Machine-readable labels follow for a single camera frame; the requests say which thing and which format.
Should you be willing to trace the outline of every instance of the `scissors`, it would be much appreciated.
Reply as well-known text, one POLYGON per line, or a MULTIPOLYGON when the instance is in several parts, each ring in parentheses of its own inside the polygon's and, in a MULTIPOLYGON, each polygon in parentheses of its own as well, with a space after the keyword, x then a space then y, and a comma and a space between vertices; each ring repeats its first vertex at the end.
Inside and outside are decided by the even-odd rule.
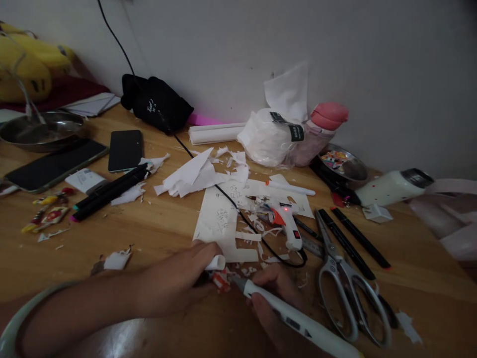
POLYGON ((380 302, 378 296, 374 292, 373 288, 369 285, 369 283, 360 275, 358 274, 346 261, 343 257, 340 256, 336 246, 331 241, 328 232, 326 230, 326 226, 323 222, 322 217, 320 216, 318 210, 315 209, 315 219, 317 221, 317 225, 321 231, 321 235, 323 236, 323 249, 324 249, 324 258, 323 262, 324 265, 322 266, 321 270, 319 271, 318 276, 318 285, 321 296, 323 298, 323 303, 328 313, 328 316, 332 320, 334 326, 338 330, 338 332, 349 342, 354 342, 358 339, 358 327, 361 328, 369 337, 370 339, 379 347, 385 348, 391 345, 391 327, 389 325, 388 317, 385 313, 385 309, 380 302), (330 275, 334 282, 336 283, 336 287, 338 288, 338 293, 340 299, 344 305, 346 315, 349 319, 349 323, 351 326, 351 332, 346 333, 344 332, 342 325, 333 318, 330 309, 326 305, 326 300, 323 294, 323 287, 322 281, 323 276, 325 274, 330 275), (384 328, 384 336, 380 340, 373 335, 371 329, 368 326, 368 320, 366 314, 363 311, 363 307, 361 302, 358 298, 358 294, 356 292, 356 286, 358 286, 365 296, 367 300, 372 304, 375 308, 379 317, 383 323, 384 328))

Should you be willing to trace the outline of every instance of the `pink water bottle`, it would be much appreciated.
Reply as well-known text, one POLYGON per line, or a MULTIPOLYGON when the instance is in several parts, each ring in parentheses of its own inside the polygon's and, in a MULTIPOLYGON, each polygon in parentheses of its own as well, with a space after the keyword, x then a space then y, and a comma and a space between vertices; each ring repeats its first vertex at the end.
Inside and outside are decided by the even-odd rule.
POLYGON ((305 125, 305 139, 291 153, 292 164, 306 167, 326 147, 340 125, 348 120, 348 109, 334 102, 320 103, 305 125))

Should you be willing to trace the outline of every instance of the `black bag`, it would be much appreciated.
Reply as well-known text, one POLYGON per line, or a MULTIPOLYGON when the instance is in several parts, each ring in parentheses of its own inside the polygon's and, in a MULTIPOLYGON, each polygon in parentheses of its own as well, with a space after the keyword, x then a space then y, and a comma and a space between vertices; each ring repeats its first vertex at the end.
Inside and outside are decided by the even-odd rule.
POLYGON ((126 74, 122 83, 123 107, 132 109, 136 117, 166 134, 182 129, 194 111, 194 107, 157 77, 146 80, 136 76, 135 80, 133 75, 126 74))

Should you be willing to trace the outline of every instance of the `black smartphone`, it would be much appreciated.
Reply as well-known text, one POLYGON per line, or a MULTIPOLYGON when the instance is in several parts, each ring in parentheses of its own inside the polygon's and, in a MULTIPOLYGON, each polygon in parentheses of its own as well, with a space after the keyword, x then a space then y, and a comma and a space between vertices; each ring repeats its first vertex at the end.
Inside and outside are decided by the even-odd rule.
POLYGON ((137 167, 143 155, 143 134, 140 130, 111 132, 108 163, 110 173, 137 167))
POLYGON ((20 189, 38 194, 108 153, 108 147, 82 138, 8 173, 5 179, 20 189))

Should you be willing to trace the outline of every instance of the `hand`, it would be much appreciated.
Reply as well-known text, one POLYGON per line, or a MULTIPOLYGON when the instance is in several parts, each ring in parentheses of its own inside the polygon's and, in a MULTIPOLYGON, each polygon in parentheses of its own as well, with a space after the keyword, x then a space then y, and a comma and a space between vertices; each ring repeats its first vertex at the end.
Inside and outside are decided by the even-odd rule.
MULTIPOLYGON (((299 311, 304 311, 305 302, 302 295, 293 284, 288 273, 280 265, 271 264, 265 270, 257 272, 252 282, 280 297, 299 311)), ((257 316, 281 357, 297 357, 304 354, 316 355, 320 351, 313 343, 280 321, 268 301, 261 294, 254 293, 251 300, 247 299, 247 305, 257 316)))
POLYGON ((194 246, 140 272, 136 279, 139 317, 163 317, 186 309, 217 291, 213 283, 194 287, 215 255, 222 254, 217 243, 195 240, 194 246))

